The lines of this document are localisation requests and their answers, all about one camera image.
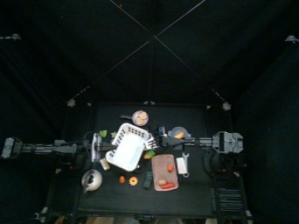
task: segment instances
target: silver pot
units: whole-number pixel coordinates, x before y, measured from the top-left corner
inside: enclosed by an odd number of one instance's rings
[[[94,191],[101,185],[101,174],[97,170],[89,170],[84,173],[81,177],[81,185],[84,188],[84,193],[88,191]]]

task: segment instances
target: black backdrop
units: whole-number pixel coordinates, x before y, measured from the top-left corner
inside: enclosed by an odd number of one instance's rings
[[[22,39],[0,39],[0,141],[50,143],[73,97],[228,101],[251,211],[296,222],[299,43],[284,40],[299,34],[297,9],[287,0],[4,1],[0,37]]]

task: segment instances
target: tray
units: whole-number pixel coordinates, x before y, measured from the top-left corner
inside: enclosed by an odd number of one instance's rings
[[[144,129],[129,123],[122,123],[112,144],[116,149],[106,152],[106,161],[131,172],[136,169],[149,134]]]
[[[172,164],[173,170],[172,172],[167,171],[167,165]],[[179,187],[177,175],[176,175],[176,167],[173,162],[173,155],[164,154],[152,157],[152,169],[153,169],[153,189],[157,192],[165,192],[176,189]],[[163,187],[157,184],[159,179],[165,179],[168,183],[173,183],[173,187],[168,189],[163,189]]]

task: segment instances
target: white basket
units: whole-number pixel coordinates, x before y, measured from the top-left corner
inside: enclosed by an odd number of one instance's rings
[[[133,171],[148,137],[149,134],[144,129],[137,128],[129,123],[122,123],[112,142],[116,145],[116,149],[106,152],[106,161],[125,171]]]

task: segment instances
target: black table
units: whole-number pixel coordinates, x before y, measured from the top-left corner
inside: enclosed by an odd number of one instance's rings
[[[88,131],[106,130],[102,141],[109,141],[109,133],[117,131],[122,123],[132,123],[120,115],[132,115],[139,109],[149,115],[149,122],[144,126],[153,130],[164,126],[171,130],[176,126],[184,127],[192,137],[211,137],[220,130],[232,131],[229,112],[215,105],[207,108],[201,105],[135,105],[97,103],[77,105],[69,108],[64,124],[61,139],[78,141]],[[96,164],[94,168],[102,175],[101,187],[94,192],[82,193],[80,187],[80,171],[65,170],[56,174],[52,181],[48,208],[49,216],[68,215],[73,220],[80,216],[133,216],[208,218],[215,216],[212,211],[212,180],[203,170],[204,150],[193,146],[185,147],[189,153],[188,168],[191,176],[179,175],[179,188],[169,192],[157,192],[153,184],[144,189],[145,172],[152,170],[151,161],[143,161],[144,170],[140,173],[128,172],[113,165],[104,171]],[[163,153],[181,157],[181,150],[165,149]],[[136,176],[139,185],[120,185],[118,176],[128,179]]]

